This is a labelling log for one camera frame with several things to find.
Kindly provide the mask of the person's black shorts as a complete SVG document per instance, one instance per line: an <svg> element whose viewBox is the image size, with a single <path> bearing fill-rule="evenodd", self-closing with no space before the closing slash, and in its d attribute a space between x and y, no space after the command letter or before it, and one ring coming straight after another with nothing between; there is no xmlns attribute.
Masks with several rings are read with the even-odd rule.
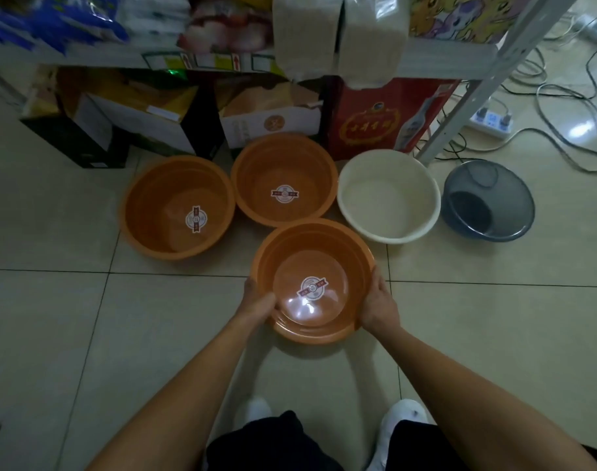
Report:
<svg viewBox="0 0 597 471"><path fill-rule="evenodd" d="M385 471L471 470L436 424L402 421L392 435ZM597 461L597 449L582 445ZM308 436L293 411L250 421L208 446L209 471L341 470Z"/></svg>

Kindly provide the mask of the person's left hand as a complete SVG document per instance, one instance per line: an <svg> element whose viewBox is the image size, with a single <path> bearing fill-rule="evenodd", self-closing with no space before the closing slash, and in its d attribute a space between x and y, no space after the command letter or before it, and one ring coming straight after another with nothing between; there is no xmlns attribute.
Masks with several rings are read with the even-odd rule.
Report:
<svg viewBox="0 0 597 471"><path fill-rule="evenodd" d="M260 294L256 281L253 278L248 277L245 281L243 297L234 314L234 321L249 335L252 334L259 326L263 325L270 317L255 316L253 314L254 302L267 293Z"/></svg>

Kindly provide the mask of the pile of blue packets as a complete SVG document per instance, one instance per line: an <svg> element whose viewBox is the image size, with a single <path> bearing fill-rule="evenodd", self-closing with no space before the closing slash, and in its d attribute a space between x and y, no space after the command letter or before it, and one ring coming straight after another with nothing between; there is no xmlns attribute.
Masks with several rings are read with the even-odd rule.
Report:
<svg viewBox="0 0 597 471"><path fill-rule="evenodd" d="M119 5L120 0L0 0L0 44L33 51L41 42L66 54L69 43L127 43Z"/></svg>

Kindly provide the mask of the grey power strip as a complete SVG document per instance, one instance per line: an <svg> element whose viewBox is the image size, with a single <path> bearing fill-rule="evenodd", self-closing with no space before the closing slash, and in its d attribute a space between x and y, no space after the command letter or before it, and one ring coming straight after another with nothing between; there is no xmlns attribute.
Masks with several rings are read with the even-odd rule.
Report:
<svg viewBox="0 0 597 471"><path fill-rule="evenodd" d="M576 14L573 27L577 37L597 43L597 16Z"/></svg>

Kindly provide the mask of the orange and white open carton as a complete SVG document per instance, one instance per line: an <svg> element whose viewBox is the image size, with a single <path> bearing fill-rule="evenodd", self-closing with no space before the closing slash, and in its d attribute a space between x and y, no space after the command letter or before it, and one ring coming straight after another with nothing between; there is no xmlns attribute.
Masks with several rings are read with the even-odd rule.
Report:
<svg viewBox="0 0 597 471"><path fill-rule="evenodd" d="M82 73L84 93L134 146L163 157L213 157L214 146L200 133L197 118L199 87L157 87L107 68Z"/></svg>

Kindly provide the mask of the pink and white package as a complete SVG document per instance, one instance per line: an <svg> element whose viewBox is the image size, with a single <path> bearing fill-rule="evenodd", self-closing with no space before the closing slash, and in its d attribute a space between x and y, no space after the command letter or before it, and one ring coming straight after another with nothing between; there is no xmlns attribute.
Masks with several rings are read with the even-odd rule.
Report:
<svg viewBox="0 0 597 471"><path fill-rule="evenodd" d="M188 0L177 47L192 54L250 54L273 46L273 0Z"/></svg>

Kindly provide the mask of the red cardboard gift box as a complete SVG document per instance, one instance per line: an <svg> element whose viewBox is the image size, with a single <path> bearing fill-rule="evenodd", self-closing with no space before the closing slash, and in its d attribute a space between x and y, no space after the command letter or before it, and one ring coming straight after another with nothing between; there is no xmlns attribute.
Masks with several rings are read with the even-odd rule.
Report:
<svg viewBox="0 0 597 471"><path fill-rule="evenodd" d="M325 149L334 161L374 149L410 153L460 79L395 78L380 88L335 85L325 121Z"/></svg>

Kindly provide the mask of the person's white right shoe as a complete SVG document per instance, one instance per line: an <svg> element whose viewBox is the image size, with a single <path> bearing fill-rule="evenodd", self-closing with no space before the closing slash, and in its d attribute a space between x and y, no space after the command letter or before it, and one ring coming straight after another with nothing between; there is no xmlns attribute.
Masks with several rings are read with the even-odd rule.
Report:
<svg viewBox="0 0 597 471"><path fill-rule="evenodd" d="M428 425L429 421L424 407L412 399L402 399L392 405L381 420L379 434L373 458L366 471L385 471L390 445L396 426L402 421L410 421Z"/></svg>

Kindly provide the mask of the person's right forearm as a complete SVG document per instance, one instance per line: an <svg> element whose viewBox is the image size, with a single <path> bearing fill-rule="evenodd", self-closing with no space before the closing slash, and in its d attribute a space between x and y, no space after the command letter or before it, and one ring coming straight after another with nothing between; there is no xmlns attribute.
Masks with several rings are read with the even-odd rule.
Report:
<svg viewBox="0 0 597 471"><path fill-rule="evenodd" d="M401 326L370 332L472 471L597 471L577 440L503 388Z"/></svg>

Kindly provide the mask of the black cardboard box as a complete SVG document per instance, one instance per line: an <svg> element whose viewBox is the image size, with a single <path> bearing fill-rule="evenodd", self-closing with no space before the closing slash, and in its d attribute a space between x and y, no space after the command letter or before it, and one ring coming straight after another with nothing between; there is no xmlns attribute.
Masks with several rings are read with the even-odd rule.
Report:
<svg viewBox="0 0 597 471"><path fill-rule="evenodd" d="M89 96L84 68L38 65L20 122L82 168L127 165L130 135Z"/></svg>

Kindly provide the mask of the white metal shelf rack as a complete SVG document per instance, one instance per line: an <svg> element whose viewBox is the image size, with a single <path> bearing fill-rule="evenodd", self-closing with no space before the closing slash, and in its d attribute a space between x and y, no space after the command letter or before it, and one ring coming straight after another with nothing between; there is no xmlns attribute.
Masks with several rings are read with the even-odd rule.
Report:
<svg viewBox="0 0 597 471"><path fill-rule="evenodd" d="M561 16L577 0L532 0L507 33L500 48L491 44L460 43L435 39L411 38L403 51L397 75L403 78L461 79L469 89L439 128L416 155L429 165L467 120L491 97L501 83L537 47ZM0 64L16 62L108 68L148 69L146 54L175 53L165 49L106 43L98 46L71 44L67 55L48 46L37 45L32 51L0 44Z"/></svg>

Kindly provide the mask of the white power strip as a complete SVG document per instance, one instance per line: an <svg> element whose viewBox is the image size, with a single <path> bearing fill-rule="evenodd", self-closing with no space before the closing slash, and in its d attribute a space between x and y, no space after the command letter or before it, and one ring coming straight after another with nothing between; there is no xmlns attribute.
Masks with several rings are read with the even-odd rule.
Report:
<svg viewBox="0 0 597 471"><path fill-rule="evenodd" d="M488 108L479 109L468 119L466 126L501 141L508 140L514 133L513 116L510 111L499 114Z"/></svg>

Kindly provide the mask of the person's left forearm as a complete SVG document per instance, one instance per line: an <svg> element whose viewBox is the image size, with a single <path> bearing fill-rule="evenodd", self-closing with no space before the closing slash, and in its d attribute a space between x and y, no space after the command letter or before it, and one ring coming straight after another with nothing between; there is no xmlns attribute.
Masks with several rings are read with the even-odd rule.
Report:
<svg viewBox="0 0 597 471"><path fill-rule="evenodd" d="M189 471L195 467L252 334L232 317L122 427L86 471Z"/></svg>

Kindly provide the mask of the orange plastic basin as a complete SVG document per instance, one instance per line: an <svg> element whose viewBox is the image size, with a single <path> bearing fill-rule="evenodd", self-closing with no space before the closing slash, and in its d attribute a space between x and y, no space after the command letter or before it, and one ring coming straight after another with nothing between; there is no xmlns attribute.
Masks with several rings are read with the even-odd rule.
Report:
<svg viewBox="0 0 597 471"><path fill-rule="evenodd" d="M374 267L355 232L317 218L274 229L256 251L250 276L259 292L277 299L268 319L275 332L296 343L328 345L359 328Z"/></svg>
<svg viewBox="0 0 597 471"><path fill-rule="evenodd" d="M197 156L164 158L131 183L120 207L120 231L139 253L180 261L215 246L236 209L230 177Z"/></svg>
<svg viewBox="0 0 597 471"><path fill-rule="evenodd" d="M331 155L303 134L271 134L246 145L230 175L237 205L252 221L273 229L323 217L337 195Z"/></svg>

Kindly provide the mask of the white plastic basin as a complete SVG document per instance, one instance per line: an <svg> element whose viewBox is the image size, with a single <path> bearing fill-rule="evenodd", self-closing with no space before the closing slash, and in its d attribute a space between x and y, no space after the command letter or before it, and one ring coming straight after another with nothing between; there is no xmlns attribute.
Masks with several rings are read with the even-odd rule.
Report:
<svg viewBox="0 0 597 471"><path fill-rule="evenodd" d="M337 205L362 236L402 245L434 227L442 195L434 177L415 158L397 150L373 149L341 167Z"/></svg>

